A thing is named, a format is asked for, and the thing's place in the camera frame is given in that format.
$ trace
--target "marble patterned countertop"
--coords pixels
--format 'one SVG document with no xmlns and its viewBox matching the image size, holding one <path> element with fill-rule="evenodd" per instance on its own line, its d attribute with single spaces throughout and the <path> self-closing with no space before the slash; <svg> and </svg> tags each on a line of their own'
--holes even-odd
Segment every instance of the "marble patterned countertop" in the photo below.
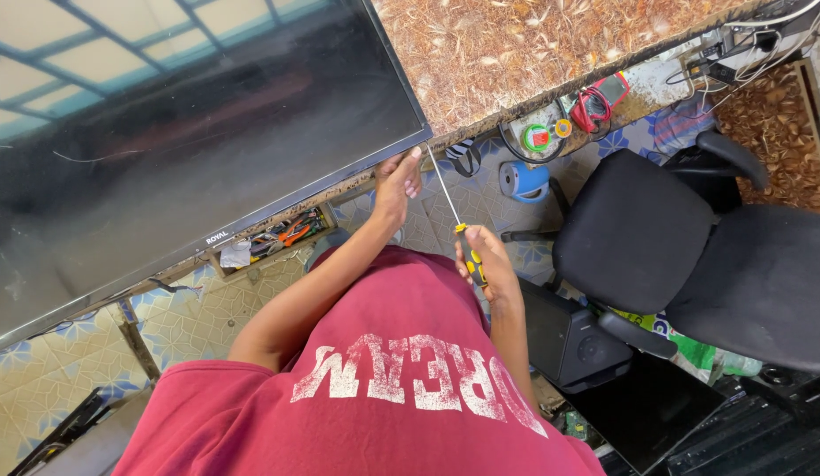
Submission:
<svg viewBox="0 0 820 476">
<path fill-rule="evenodd" d="M 748 16 L 759 4 L 373 0 L 435 136 L 462 128 L 476 129 L 474 133 L 489 129 L 475 124 L 590 72 L 612 71 L 606 68 L 610 66 L 618 71 L 637 52 Z"/>
</svg>

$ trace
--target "screwdriver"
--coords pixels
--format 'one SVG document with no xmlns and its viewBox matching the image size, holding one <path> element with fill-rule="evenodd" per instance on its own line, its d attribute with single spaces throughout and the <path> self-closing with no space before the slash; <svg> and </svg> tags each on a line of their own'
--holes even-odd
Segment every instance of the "screwdriver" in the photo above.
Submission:
<svg viewBox="0 0 820 476">
<path fill-rule="evenodd" d="M 440 183 L 442 184 L 442 192 L 446 194 L 448 204 L 451 205 L 451 211 L 454 212 L 454 218 L 458 221 L 458 225 L 454 227 L 454 231 L 457 232 L 458 239 L 460 240 L 460 249 L 462 249 L 463 251 L 463 257 L 467 258 L 466 268 L 468 269 L 468 274 L 472 276 L 474 284 L 480 287 L 484 287 L 487 285 L 486 277 L 484 276 L 484 265 L 481 264 L 480 256 L 478 256 L 478 253 L 475 253 L 466 241 L 466 223 L 460 220 L 460 217 L 458 216 L 458 210 L 454 208 L 454 202 L 451 201 L 451 196 L 448 195 L 446 181 L 442 179 L 440 167 L 436 164 L 434 153 L 430 150 L 430 146 L 428 145 L 427 141 L 425 142 L 425 146 L 428 147 L 428 155 L 430 156 L 430 161 L 434 163 L 434 170 L 436 170 L 436 176 L 440 178 Z"/>
</svg>

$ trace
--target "red t-shirt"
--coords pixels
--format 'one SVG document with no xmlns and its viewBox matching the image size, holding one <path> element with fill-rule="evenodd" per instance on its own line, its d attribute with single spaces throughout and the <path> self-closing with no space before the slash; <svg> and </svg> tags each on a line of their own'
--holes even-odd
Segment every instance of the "red t-shirt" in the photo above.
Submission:
<svg viewBox="0 0 820 476">
<path fill-rule="evenodd" d="M 442 256 L 387 246 L 290 372 L 166 370 L 114 474 L 604 474 L 535 416 Z"/>
</svg>

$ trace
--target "blue container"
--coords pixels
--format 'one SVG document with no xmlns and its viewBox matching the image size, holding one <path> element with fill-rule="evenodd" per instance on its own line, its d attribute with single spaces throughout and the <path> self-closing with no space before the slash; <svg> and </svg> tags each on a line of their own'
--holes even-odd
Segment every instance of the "blue container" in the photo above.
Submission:
<svg viewBox="0 0 820 476">
<path fill-rule="evenodd" d="M 504 162 L 498 169 L 498 183 L 501 193 L 523 203 L 536 203 L 548 195 L 548 167 L 528 169 L 528 165 L 517 160 Z"/>
</svg>

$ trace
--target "hand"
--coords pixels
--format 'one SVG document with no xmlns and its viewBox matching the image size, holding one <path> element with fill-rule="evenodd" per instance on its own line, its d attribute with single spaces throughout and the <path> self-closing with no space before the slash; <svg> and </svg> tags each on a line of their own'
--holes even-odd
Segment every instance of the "hand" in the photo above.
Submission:
<svg viewBox="0 0 820 476">
<path fill-rule="evenodd" d="M 484 296 L 489 301 L 491 308 L 500 307 L 504 304 L 519 304 L 522 302 L 522 290 L 518 285 L 518 278 L 510 264 L 507 250 L 504 243 L 498 239 L 495 233 L 489 231 L 485 226 L 479 224 L 470 225 L 466 231 L 466 242 L 480 256 L 483 262 L 484 276 L 488 286 L 483 288 Z M 460 247 L 460 241 L 454 243 L 458 252 L 455 265 L 460 276 L 463 276 L 471 285 L 472 276 L 468 274 L 466 268 L 466 258 Z"/>
<path fill-rule="evenodd" d="M 407 214 L 407 197 L 415 198 L 422 189 L 418 146 L 387 158 L 374 171 L 373 216 L 383 219 L 398 231 Z"/>
</svg>

